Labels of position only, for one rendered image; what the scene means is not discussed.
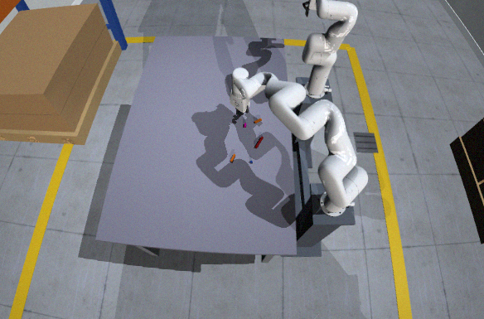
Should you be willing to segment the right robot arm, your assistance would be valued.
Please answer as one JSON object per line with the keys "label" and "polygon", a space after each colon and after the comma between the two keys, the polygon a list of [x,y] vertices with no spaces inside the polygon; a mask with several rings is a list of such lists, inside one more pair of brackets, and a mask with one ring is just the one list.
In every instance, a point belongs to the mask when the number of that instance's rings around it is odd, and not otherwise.
{"label": "right robot arm", "polygon": [[336,61],[337,50],[356,23],[358,11],[352,3],[334,0],[316,0],[316,7],[321,19],[338,21],[327,33],[311,33],[302,52],[303,62],[314,65],[304,88],[309,97],[319,99],[326,91],[332,91],[325,85],[327,77]]}

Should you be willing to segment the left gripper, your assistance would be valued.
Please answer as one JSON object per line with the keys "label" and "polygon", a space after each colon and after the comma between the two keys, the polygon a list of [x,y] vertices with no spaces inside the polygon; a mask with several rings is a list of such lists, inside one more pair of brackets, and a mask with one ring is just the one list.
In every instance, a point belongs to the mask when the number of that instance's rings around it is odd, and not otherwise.
{"label": "left gripper", "polygon": [[230,103],[235,107],[236,114],[239,116],[243,115],[244,112],[249,112],[250,102],[249,99],[246,98],[237,98],[232,94],[232,90],[230,92]]}

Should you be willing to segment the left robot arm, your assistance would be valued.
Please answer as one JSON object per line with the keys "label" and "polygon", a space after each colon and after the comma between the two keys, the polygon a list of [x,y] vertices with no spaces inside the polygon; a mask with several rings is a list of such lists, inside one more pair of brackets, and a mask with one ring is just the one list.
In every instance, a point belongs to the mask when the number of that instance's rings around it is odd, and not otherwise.
{"label": "left robot arm", "polygon": [[356,154],[338,107],[322,99],[297,116],[293,110],[306,98],[302,85],[280,81],[268,72],[260,72],[250,79],[244,68],[232,72],[232,94],[235,97],[251,99],[262,90],[273,114],[297,138],[307,140],[325,126],[324,138],[329,154],[318,167],[318,175],[326,190],[320,199],[323,212],[339,216],[345,207],[354,206],[352,201],[366,186],[368,175],[362,167],[355,166]]}

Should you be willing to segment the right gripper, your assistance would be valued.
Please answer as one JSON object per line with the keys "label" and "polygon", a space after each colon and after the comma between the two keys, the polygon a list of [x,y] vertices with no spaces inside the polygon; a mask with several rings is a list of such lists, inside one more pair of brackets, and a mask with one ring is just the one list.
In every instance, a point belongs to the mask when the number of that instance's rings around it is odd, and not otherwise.
{"label": "right gripper", "polygon": [[[303,4],[304,9],[306,10],[305,15],[308,17],[309,10],[317,10],[316,9],[316,0],[309,0],[308,2],[304,2]],[[306,7],[306,5],[308,5]]]}

